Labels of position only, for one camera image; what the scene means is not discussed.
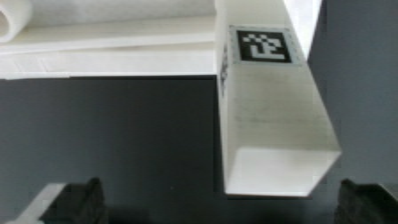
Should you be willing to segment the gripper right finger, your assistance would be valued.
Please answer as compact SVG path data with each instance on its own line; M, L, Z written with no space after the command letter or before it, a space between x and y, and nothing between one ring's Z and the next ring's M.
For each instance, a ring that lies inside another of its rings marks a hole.
M398 184L341 181L334 224L398 224Z

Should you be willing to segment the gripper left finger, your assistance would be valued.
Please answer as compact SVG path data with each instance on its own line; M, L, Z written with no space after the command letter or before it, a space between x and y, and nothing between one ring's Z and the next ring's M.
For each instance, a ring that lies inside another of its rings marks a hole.
M108 224L101 180L49 183L10 224Z

